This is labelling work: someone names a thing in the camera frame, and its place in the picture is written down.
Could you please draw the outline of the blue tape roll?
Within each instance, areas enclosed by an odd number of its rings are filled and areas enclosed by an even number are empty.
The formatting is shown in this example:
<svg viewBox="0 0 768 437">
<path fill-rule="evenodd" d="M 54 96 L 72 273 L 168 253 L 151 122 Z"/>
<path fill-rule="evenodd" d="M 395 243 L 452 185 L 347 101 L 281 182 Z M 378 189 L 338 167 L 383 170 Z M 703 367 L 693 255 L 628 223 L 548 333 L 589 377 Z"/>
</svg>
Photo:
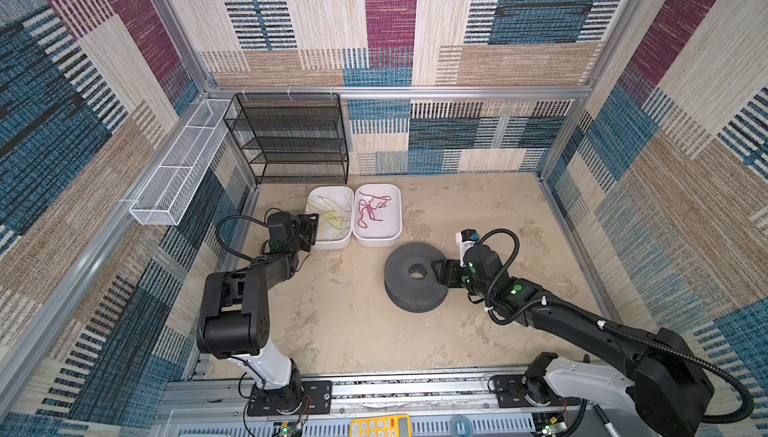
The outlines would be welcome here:
<svg viewBox="0 0 768 437">
<path fill-rule="evenodd" d="M 450 422 L 451 437 L 472 437 L 473 427 L 470 420 L 462 415 L 455 415 Z"/>
</svg>

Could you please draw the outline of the aluminium corner post right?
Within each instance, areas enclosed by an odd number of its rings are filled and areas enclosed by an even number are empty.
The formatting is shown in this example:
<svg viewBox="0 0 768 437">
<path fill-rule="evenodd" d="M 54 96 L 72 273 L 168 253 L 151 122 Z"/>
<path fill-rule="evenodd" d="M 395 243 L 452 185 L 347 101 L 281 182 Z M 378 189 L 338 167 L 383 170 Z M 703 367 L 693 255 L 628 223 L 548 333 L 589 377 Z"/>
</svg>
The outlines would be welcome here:
<svg viewBox="0 0 768 437">
<path fill-rule="evenodd" d="M 546 180 L 551 175 L 560 155 L 566 147 L 568 140 L 581 116 L 583 115 L 586 104 L 590 101 L 592 95 L 598 86 L 605 79 L 605 74 L 615 59 L 618 52 L 622 49 L 623 42 L 630 31 L 633 22 L 638 17 L 644 0 L 622 0 L 618 7 L 611 26 L 605 34 L 605 42 L 599 55 L 594 61 L 589 74 L 587 75 L 589 94 L 586 97 L 576 99 L 569 107 L 565 120 L 554 139 L 552 146 L 542 161 L 541 172 L 538 174 L 538 182 L 546 187 Z"/>
</svg>

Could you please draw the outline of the yellow calculator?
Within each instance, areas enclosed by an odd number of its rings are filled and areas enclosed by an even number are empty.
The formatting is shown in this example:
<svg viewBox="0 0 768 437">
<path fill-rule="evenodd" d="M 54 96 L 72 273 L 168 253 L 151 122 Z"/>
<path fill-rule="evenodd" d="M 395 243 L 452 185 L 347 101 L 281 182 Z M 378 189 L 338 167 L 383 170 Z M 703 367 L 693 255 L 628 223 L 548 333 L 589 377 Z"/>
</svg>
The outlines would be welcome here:
<svg viewBox="0 0 768 437">
<path fill-rule="evenodd" d="M 411 437 L 409 415 L 371 416 L 354 419 L 349 424 L 350 437 Z"/>
</svg>

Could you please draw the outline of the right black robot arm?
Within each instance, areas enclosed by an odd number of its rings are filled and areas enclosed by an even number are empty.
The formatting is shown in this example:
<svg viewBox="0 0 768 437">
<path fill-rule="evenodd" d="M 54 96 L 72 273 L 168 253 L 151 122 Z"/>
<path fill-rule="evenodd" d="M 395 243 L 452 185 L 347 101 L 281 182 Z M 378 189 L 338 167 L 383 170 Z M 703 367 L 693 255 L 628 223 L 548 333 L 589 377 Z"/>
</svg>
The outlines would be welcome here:
<svg viewBox="0 0 768 437">
<path fill-rule="evenodd" d="M 460 256 L 430 264 L 438 283 L 463 288 L 499 326 L 518 323 L 548 332 L 598 357 L 630 382 L 631 408 L 662 436 L 692 436 L 701 424 L 734 424 L 755 408 L 748 387 L 728 371 L 696 357 L 677 333 L 652 333 L 607 320 L 541 285 L 509 274 L 516 257 L 501 260 L 487 237 L 466 229 Z"/>
</svg>

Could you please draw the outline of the aluminium corner post left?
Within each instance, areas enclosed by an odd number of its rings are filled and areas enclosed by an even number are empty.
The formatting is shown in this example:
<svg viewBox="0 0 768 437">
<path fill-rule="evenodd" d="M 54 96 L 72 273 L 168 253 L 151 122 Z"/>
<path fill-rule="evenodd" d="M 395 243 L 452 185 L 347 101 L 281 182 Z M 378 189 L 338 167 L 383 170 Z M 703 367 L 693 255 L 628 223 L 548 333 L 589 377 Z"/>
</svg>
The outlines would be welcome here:
<svg viewBox="0 0 768 437">
<path fill-rule="evenodd" d="M 151 1 L 198 93 L 202 96 L 208 96 L 211 90 L 209 75 L 202 59 L 192 45 L 192 41 L 184 29 L 180 15 L 174 8 L 172 1 Z"/>
</svg>

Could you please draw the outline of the aluminium horizontal back rail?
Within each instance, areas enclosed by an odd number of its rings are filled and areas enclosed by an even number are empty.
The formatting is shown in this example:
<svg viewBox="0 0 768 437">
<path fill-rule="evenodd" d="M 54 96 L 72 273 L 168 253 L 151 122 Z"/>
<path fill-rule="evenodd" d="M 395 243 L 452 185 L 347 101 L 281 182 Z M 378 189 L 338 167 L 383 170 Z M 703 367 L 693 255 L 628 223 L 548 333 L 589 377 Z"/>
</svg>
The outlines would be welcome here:
<svg viewBox="0 0 768 437">
<path fill-rule="evenodd" d="M 590 86 L 407 86 L 339 87 L 282 86 L 237 87 L 209 90 L 214 99 L 229 99 L 236 94 L 338 95 L 345 100 L 579 100 L 591 96 Z"/>
</svg>

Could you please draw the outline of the aluminium corner post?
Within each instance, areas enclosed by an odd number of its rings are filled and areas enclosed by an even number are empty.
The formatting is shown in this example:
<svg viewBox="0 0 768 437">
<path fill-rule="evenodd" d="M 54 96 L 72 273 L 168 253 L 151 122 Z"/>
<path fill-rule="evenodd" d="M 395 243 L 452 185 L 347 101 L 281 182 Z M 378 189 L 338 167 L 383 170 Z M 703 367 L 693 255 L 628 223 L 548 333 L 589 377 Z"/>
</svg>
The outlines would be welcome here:
<svg viewBox="0 0 768 437">
<path fill-rule="evenodd" d="M 184 29 L 180 15 L 174 8 L 172 1 L 151 1 L 198 93 L 202 96 L 208 96 L 211 90 L 209 75 L 202 59 L 192 45 L 192 41 Z"/>
<path fill-rule="evenodd" d="M 554 139 L 552 146 L 542 161 L 541 172 L 538 174 L 538 182 L 546 187 L 546 180 L 551 175 L 560 155 L 566 147 L 568 140 L 581 116 L 583 115 L 586 104 L 590 101 L 592 95 L 598 86 L 605 79 L 605 74 L 615 59 L 618 52 L 622 49 L 623 42 L 630 31 L 633 22 L 638 17 L 644 0 L 622 0 L 618 7 L 611 26 L 605 34 L 605 42 L 599 55 L 594 61 L 589 74 L 587 75 L 589 94 L 586 97 L 576 99 L 569 107 L 565 120 Z"/>
</svg>

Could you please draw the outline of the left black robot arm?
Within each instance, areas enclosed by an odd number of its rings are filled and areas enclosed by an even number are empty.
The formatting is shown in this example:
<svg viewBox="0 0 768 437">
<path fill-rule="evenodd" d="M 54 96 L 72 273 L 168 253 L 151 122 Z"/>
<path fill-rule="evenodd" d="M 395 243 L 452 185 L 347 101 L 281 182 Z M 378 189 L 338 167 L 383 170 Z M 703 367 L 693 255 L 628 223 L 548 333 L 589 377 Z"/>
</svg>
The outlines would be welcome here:
<svg viewBox="0 0 768 437">
<path fill-rule="evenodd" d="M 268 249 L 256 257 L 234 250 L 222 239 L 224 224 L 244 220 L 268 230 Z M 222 218 L 215 227 L 222 249 L 243 259 L 239 269 L 210 274 L 205 281 L 196 342 L 199 351 L 229 361 L 253 380 L 246 410 L 282 415 L 309 411 L 311 397 L 302 388 L 296 363 L 270 339 L 268 293 L 301 268 L 299 254 L 310 253 L 319 227 L 317 213 L 279 211 L 265 220 L 245 215 Z"/>
</svg>

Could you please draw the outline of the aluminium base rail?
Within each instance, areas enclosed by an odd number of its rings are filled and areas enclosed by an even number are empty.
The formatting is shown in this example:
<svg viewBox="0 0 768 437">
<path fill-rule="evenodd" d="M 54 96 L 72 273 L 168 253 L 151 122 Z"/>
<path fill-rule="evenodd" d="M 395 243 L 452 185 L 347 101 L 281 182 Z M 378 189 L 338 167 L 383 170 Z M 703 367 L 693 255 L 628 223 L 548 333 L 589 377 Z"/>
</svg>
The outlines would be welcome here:
<svg viewBox="0 0 768 437">
<path fill-rule="evenodd" d="M 251 380 L 196 380 L 167 386 L 153 436 L 349 436 L 352 420 L 406 414 L 412 436 L 450 436 L 455 415 L 473 436 L 649 436 L 640 420 L 608 405 L 553 397 L 531 404 L 521 367 L 470 367 L 412 373 L 310 375 L 303 388 L 309 411 L 282 415 L 246 410 Z"/>
</svg>

